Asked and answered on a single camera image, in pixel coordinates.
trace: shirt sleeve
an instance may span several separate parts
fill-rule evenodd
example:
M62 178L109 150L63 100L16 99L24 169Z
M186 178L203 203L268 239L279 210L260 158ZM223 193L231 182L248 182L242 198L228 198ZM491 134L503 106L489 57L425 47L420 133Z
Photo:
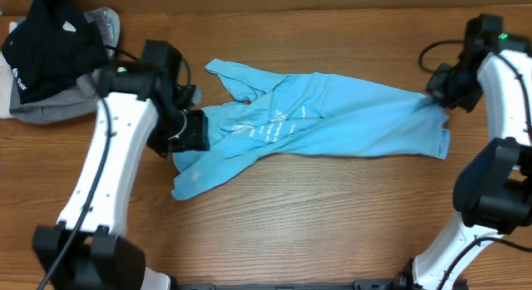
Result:
M253 102L272 91L288 76L219 59L211 61L205 69L219 76L227 91L236 101Z

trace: blue t-shirt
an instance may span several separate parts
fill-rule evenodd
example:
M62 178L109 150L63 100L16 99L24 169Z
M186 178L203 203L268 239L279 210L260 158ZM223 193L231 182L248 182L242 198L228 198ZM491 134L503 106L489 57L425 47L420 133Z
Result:
M277 74L218 59L206 69L235 101L203 109L210 150L174 154L180 171L175 199L221 185L274 153L446 157L447 115L421 93L334 74Z

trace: black cloth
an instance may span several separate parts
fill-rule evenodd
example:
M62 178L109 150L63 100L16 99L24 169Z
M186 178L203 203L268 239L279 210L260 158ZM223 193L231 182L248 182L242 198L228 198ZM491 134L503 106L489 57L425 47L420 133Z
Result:
M66 22L76 31L63 29ZM26 21L9 34L2 52L21 104L54 96L109 62L97 25L87 22L73 0L33 0Z

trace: wooden surface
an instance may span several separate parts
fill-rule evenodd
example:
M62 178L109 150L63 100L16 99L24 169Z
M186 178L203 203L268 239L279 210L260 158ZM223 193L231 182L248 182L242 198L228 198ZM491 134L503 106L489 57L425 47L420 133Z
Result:
M531 7L122 15L123 48L146 38L179 48L204 104L231 101L204 65L213 58L277 72L337 73L421 91L427 44L461 37L480 12L532 37ZM9 17L0 18L5 37ZM455 61L459 47L427 64ZM171 160L146 150L131 196L128 238L155 270L183 283L350 282L388 278L424 251L453 211L457 175L487 143L485 108L452 111L446 160L275 155L185 202L170 191ZM56 125L0 120L0 288L34 289L38 224L54 224L80 174L94 116ZM508 239L531 245L532 229ZM472 289L526 289L532 256L493 245L465 271Z
M25 15L33 0L0 0L7 15ZM85 9L117 12L279 11L329 8L483 7L531 4L532 0L76 0Z

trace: pile of clothes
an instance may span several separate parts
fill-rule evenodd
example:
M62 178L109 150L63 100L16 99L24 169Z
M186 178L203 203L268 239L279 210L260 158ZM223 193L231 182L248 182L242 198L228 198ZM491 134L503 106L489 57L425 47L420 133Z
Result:
M73 0L34 0L9 32L0 56L0 118L48 124L96 110L98 69L120 36L116 12L83 14Z

